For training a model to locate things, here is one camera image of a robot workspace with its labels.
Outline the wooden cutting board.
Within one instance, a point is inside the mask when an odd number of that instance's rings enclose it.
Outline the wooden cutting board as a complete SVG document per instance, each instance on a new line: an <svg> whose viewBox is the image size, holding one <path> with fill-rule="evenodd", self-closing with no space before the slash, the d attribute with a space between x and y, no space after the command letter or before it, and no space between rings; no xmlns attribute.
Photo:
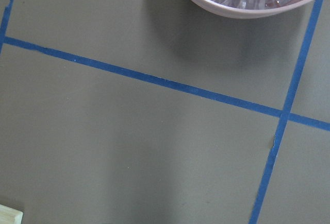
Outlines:
<svg viewBox="0 0 330 224"><path fill-rule="evenodd" d="M23 212L1 205L1 224L21 224Z"/></svg>

